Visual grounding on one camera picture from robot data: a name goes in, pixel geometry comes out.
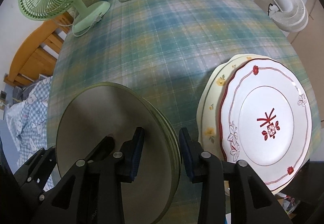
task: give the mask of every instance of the floral plate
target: floral plate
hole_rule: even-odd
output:
[[[292,180],[309,148],[312,119],[291,71],[271,59],[250,60],[228,81],[219,112],[226,161],[246,160],[271,191]]]
[[[203,102],[203,106],[201,108],[200,124],[198,125],[201,137],[198,139],[205,151],[212,153],[218,158],[223,159],[223,154],[219,146],[218,120],[215,119],[215,114],[219,112],[219,104],[224,94],[225,85],[239,66],[255,58],[269,59],[267,56],[256,54],[240,54],[235,55],[227,63],[222,64],[222,68],[217,73],[212,73],[204,90],[204,93],[205,91],[206,93],[203,93],[201,96],[200,102]]]
[[[202,92],[202,95],[200,97],[199,103],[198,103],[198,107],[197,107],[197,114],[196,114],[196,121],[197,121],[197,127],[198,127],[198,142],[202,145],[202,131],[201,131],[201,121],[203,119],[203,109],[204,109],[204,105],[205,105],[205,100],[207,97],[207,93],[209,92],[209,88],[212,85],[212,83],[214,82],[214,80],[216,79],[218,73],[227,65],[229,64],[232,60],[235,60],[237,58],[240,58],[241,56],[244,55],[250,55],[250,54],[237,54],[235,56],[233,56],[228,62],[223,63],[221,65],[218,65],[215,70],[213,71],[213,73],[211,74],[211,76],[209,77],[209,80],[205,86],[204,91]]]

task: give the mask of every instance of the green plaid tablecloth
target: green plaid tablecloth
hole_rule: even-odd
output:
[[[251,0],[131,0],[111,8],[82,37],[66,37],[53,76],[47,122],[55,144],[62,113],[73,97],[99,82],[123,84],[162,111],[176,131],[198,137],[196,110],[211,73],[235,54],[267,55],[303,85],[312,111],[312,146],[320,143],[315,95],[295,50]],[[171,208],[161,220],[197,223],[200,185],[181,174]]]

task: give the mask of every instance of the red flower pattern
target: red flower pattern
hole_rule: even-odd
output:
[[[274,139],[274,138],[275,138],[274,135],[276,134],[276,129],[275,129],[273,123],[269,124],[269,125],[267,126],[267,129],[268,129],[268,134],[269,134],[269,136],[270,136],[270,137],[273,137],[273,139]]]
[[[276,129],[280,130],[279,121],[276,121]]]
[[[254,74],[254,75],[257,75],[258,73],[259,73],[259,67],[256,66],[256,65],[254,65],[254,66],[253,66],[253,74]]]
[[[264,136],[264,140],[266,141],[268,139],[268,133],[266,131],[263,131],[262,134]]]
[[[294,168],[292,166],[287,168],[288,175],[291,175],[294,172]]]

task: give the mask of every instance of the wooden bed frame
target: wooden bed frame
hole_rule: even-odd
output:
[[[48,45],[57,54],[60,53],[64,42],[56,33],[57,28],[69,32],[70,27],[59,26],[72,24],[73,18],[69,13],[57,16],[54,20],[45,21],[22,43],[12,60],[9,74],[4,82],[11,86],[23,86],[38,79],[40,74],[52,76],[56,58],[46,52],[41,44]]]

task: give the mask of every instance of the blue gingham fabric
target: blue gingham fabric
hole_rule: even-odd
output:
[[[46,120],[48,96],[52,77],[37,83],[24,102],[24,106],[17,121],[16,138],[20,144],[20,157],[17,161],[21,167],[36,151],[47,149]],[[50,177],[44,188],[45,191],[53,187]]]

